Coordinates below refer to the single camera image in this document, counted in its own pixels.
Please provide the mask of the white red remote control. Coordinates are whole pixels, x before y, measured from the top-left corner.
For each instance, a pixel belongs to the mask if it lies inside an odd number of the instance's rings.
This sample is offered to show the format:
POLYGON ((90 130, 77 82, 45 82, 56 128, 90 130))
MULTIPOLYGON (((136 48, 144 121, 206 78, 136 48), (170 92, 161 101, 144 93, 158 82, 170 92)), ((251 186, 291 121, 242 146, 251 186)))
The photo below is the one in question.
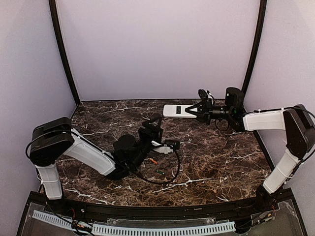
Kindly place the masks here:
POLYGON ((164 105, 163 116, 165 118, 187 118, 185 108, 190 105, 164 105))

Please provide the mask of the orange battery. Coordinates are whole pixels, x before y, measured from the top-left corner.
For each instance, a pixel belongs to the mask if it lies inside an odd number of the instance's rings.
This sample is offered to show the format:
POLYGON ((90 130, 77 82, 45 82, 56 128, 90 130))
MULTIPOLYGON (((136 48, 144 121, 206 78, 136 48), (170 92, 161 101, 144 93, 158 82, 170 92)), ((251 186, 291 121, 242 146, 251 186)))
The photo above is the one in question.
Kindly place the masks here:
POLYGON ((154 163, 154 164, 158 165, 158 162, 157 162, 157 161, 155 161, 154 159, 149 158, 149 160, 150 160, 152 163, 154 163))

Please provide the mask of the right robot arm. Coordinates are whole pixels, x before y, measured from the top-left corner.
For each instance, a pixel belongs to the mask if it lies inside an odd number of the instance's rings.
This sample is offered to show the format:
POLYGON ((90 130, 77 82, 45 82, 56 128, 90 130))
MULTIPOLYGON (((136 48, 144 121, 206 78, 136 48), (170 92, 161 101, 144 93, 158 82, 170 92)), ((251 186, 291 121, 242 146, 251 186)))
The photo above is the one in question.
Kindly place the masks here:
POLYGON ((226 120, 235 131, 283 130, 286 132, 286 149, 271 174, 257 188, 253 208, 262 210, 278 196, 279 188, 293 177, 301 164, 314 153, 314 115, 302 104, 287 108, 244 110, 244 93, 228 87, 223 106, 215 105, 209 91, 198 91, 201 101, 185 109, 186 113, 207 124, 211 120, 226 120))

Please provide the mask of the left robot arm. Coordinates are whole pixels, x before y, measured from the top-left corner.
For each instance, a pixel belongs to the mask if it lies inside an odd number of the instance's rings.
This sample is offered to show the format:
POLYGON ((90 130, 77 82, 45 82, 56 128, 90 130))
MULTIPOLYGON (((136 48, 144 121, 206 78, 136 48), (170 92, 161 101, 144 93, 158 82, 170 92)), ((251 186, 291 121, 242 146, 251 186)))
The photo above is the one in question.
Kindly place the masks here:
POLYGON ((163 129, 160 116, 144 121, 138 130, 139 138, 122 135, 108 152, 83 137, 67 117, 36 127, 25 153, 35 165, 49 200, 63 197, 56 160, 66 155, 96 170, 111 180, 120 180, 138 167, 149 152, 161 143, 163 129))

